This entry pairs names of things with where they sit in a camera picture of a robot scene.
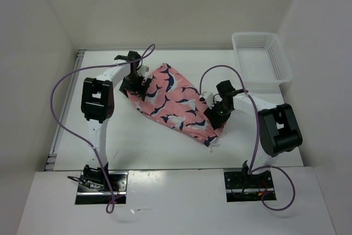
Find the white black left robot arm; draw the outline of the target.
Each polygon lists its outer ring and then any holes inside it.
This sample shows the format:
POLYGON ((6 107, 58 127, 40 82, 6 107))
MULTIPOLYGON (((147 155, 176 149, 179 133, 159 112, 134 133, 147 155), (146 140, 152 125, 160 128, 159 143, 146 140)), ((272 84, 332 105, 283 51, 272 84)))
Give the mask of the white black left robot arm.
POLYGON ((90 183, 96 190, 108 189, 110 183, 106 134, 114 112, 114 88, 121 83, 119 91, 125 96, 132 93, 142 100, 146 97, 151 79, 144 78, 149 69, 139 64, 141 60, 142 56, 135 51, 129 51, 126 56, 118 55, 114 59, 114 66, 83 82, 81 111, 87 121, 93 150, 84 167, 82 181, 90 183))

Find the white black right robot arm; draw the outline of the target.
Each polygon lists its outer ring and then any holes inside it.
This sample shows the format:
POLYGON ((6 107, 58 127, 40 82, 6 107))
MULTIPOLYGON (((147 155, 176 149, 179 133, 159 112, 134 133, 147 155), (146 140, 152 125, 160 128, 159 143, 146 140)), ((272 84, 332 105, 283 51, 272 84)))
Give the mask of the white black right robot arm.
POLYGON ((275 105, 244 89, 235 89, 229 80, 220 82, 216 88, 216 95, 201 94, 207 104, 204 114, 213 129, 223 128, 234 111, 255 119, 255 147, 252 157, 243 163, 241 169, 242 183, 254 187, 278 155, 291 152, 303 143, 293 108, 287 103, 275 105))

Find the pink shark print shorts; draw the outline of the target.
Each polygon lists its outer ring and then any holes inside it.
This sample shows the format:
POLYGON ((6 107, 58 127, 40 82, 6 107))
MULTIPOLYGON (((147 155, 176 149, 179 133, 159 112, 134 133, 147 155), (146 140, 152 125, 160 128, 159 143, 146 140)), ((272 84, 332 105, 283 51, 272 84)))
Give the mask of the pink shark print shorts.
POLYGON ((215 143, 222 129, 214 129, 204 115, 205 101, 196 87, 167 63, 161 64, 143 82, 145 96, 128 91, 127 98, 146 118, 183 133, 206 147, 215 143))

